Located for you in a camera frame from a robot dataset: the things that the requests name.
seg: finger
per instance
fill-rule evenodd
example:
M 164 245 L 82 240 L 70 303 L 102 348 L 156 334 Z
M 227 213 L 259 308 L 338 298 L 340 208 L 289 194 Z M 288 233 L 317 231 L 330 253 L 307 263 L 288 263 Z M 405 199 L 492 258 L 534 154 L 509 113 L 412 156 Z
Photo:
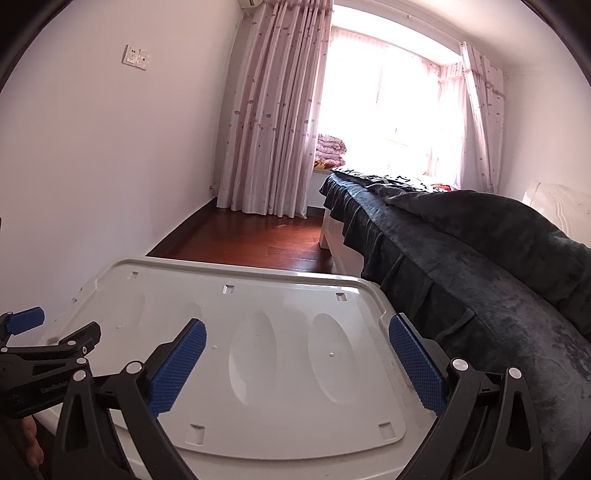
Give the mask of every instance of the finger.
M 37 424 L 33 417 L 26 417 L 22 420 L 22 434 L 31 445 L 37 437 Z
M 37 441 L 35 441 L 35 443 L 27 449 L 27 463 L 32 468 L 39 468 L 44 459 L 45 454 L 43 453 L 43 450 L 41 450 Z

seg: blue gripper pad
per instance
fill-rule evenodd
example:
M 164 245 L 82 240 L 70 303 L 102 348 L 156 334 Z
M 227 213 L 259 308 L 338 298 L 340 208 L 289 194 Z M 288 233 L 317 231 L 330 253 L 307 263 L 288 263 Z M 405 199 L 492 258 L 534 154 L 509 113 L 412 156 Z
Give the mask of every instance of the blue gripper pad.
M 154 418 L 173 408 L 193 367 L 205 350 L 206 341 L 204 323 L 195 322 L 154 375 L 148 396 L 148 408 Z
M 27 332 L 39 325 L 43 325 L 45 320 L 45 313 L 41 307 L 25 310 L 24 312 L 15 313 L 10 317 L 6 325 L 6 331 L 12 335 Z
M 390 344 L 398 355 L 423 407 L 433 410 L 438 417 L 441 416 L 447 401 L 445 381 L 439 370 L 401 316 L 392 317 L 388 334 Z

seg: pink patterned curtain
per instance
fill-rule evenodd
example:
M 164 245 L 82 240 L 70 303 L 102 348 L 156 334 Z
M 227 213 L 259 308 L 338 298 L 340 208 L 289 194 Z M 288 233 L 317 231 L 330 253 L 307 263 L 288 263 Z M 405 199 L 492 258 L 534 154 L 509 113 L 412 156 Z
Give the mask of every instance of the pink patterned curtain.
M 267 0 L 253 18 L 217 205 L 306 217 L 333 0 Z
M 497 193 L 505 119 L 503 72 L 491 66 L 489 58 L 468 43 L 462 43 L 460 48 L 476 126 L 480 190 Z

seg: wall socket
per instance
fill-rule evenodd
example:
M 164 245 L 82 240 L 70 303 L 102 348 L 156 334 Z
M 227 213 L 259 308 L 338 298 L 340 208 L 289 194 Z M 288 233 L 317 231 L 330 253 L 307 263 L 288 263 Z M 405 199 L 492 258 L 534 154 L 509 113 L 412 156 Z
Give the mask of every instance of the wall socket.
M 123 65 L 129 65 L 130 67 L 136 67 L 141 70 L 148 70 L 148 66 L 150 65 L 150 54 L 149 52 L 141 50 L 140 48 L 126 45 L 121 63 Z
M 129 65 L 135 67 L 138 64 L 139 49 L 132 47 L 131 45 L 125 46 L 125 52 L 123 54 L 123 65 Z
M 145 50 L 140 50 L 138 55 L 138 63 L 137 68 L 142 70 L 148 70 L 148 66 L 150 66 L 150 54 Z

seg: baseboard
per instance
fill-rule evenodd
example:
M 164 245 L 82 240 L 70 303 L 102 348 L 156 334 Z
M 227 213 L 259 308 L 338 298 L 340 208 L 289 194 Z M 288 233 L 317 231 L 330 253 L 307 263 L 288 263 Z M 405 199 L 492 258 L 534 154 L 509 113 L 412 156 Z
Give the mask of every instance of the baseboard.
M 166 258 L 180 242 L 185 240 L 191 231 L 198 226 L 214 212 L 216 209 L 217 198 L 212 199 L 202 206 L 197 212 L 192 214 L 183 223 L 170 232 L 158 245 L 156 245 L 147 257 Z
M 309 217 L 323 217 L 324 209 L 318 207 L 308 207 L 307 214 Z

